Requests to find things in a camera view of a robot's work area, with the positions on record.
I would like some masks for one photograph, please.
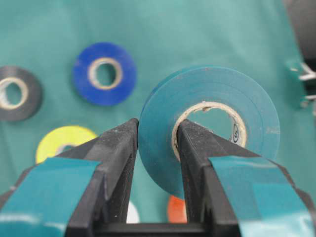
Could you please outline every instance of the electrical tape roll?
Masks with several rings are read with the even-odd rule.
[[[127,209],[126,223],[127,224],[136,224],[139,222],[140,222],[140,219],[139,219],[138,210],[137,210],[136,206],[131,201],[129,201],[128,209]]]
[[[138,128],[139,152],[152,179],[184,198],[176,131],[189,113],[225,110],[233,122],[230,141],[275,159],[280,137],[276,109],[264,89],[232,69],[199,66],[183,69],[158,84],[147,99]]]
[[[19,86],[21,90],[20,102],[15,105],[8,101],[5,91],[12,83]],[[38,110],[41,101],[42,88],[33,74],[15,66],[0,68],[0,120],[27,119]]]
[[[66,146],[76,147],[96,137],[97,135],[84,127],[59,127],[45,135],[40,141],[36,151],[36,164],[60,154]]]
[[[96,69],[102,64],[111,64],[116,72],[113,83],[101,85],[96,78]],[[136,66],[131,56],[121,47],[100,42],[86,48],[74,66],[74,84],[81,96],[93,104],[115,105],[125,100],[136,84]]]
[[[187,223],[186,204],[184,200],[170,195],[167,214],[168,222],[170,223]]]

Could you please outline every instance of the yellow tape roll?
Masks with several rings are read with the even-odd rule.
[[[59,127],[47,134],[39,143],[36,151],[36,164],[54,157],[66,146],[78,146],[96,138],[92,131],[79,126]]]

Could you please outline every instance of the green cloth background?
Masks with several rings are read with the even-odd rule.
[[[0,193],[35,163],[51,130],[79,125],[101,134],[139,118],[151,90],[172,72],[211,64],[243,72],[267,91],[281,125],[277,161],[316,200],[312,109],[298,107],[304,91],[290,68],[299,70],[302,59],[280,0],[7,0],[0,30],[0,65],[34,73],[44,92],[33,117],[0,122]],[[100,41],[124,47],[138,68],[134,92],[112,107],[86,102],[72,84],[77,55]],[[167,199],[138,157],[131,200],[141,221],[166,221]]]

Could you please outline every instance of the teal tape on gripper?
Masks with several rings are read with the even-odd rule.
[[[98,164],[48,158],[34,167],[0,212],[0,236],[63,237]]]
[[[265,158],[209,159],[243,237],[314,237],[309,211],[280,169]]]

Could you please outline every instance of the black tape roll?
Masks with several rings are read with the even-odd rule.
[[[21,90],[21,100],[16,105],[8,102],[5,92],[11,83],[18,85]],[[15,66],[0,68],[0,120],[27,119],[38,110],[41,101],[42,88],[33,74]]]

